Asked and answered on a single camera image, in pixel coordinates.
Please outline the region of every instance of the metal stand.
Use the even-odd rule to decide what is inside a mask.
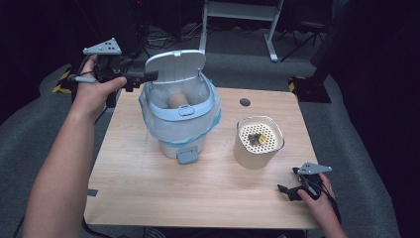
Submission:
[[[270,21],[271,27],[269,28],[269,33],[264,34],[263,37],[271,61],[278,61],[277,54],[275,53],[271,40],[275,27],[277,26],[283,2],[284,0],[279,0],[277,6],[258,6],[238,3],[212,2],[206,0],[203,8],[203,30],[200,39],[200,52],[203,54],[206,52],[207,18],[209,16]]]

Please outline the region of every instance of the cylindrical container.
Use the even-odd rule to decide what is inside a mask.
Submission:
[[[261,169],[283,146],[284,137],[271,118],[253,116],[238,122],[234,156],[241,166]]]

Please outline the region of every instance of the white lid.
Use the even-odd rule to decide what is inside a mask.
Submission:
[[[153,83],[168,83],[197,77],[206,57],[197,50],[174,51],[159,54],[146,61],[146,71],[158,71]]]

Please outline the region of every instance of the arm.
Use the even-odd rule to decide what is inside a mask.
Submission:
[[[319,176],[321,177],[322,183],[331,193],[333,193],[333,189],[328,178],[323,174],[320,174]],[[325,237],[347,237],[326,194],[322,193],[317,200],[314,200],[303,189],[299,189],[297,193],[308,205],[315,220],[317,220],[321,225],[321,228],[325,233]]]
[[[83,71],[90,71],[94,60],[89,59]],[[93,156],[95,120],[107,95],[125,83],[123,77],[106,83],[79,83],[74,103],[32,187],[24,237],[79,236]]]

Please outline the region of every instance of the gray carpet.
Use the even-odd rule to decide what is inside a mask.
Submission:
[[[312,75],[315,67],[309,61],[319,42],[315,47],[306,45],[284,62],[271,62],[263,42],[265,32],[234,30],[210,34],[205,75],[219,87],[279,91],[288,91],[287,80],[293,75]],[[294,41],[291,34],[280,41],[275,40],[276,36],[274,47],[282,57],[294,47]],[[298,41],[307,37],[296,36]],[[199,38],[193,38],[149,53],[198,49],[198,45]],[[42,96],[0,127],[0,237],[11,237],[24,214],[32,182],[70,106],[68,94],[52,93],[65,69],[66,65],[46,75],[40,86]],[[299,105],[319,163],[333,167],[327,176],[338,195],[343,227],[350,237],[399,237],[390,197],[349,120],[340,88],[331,76],[325,86],[331,104],[300,102]],[[112,111],[105,113],[97,124],[95,157],[111,116]],[[141,237],[142,234],[142,227],[91,227],[112,237],[123,234]],[[311,230],[308,237],[322,235],[322,231]],[[82,237],[91,236],[82,231]]]

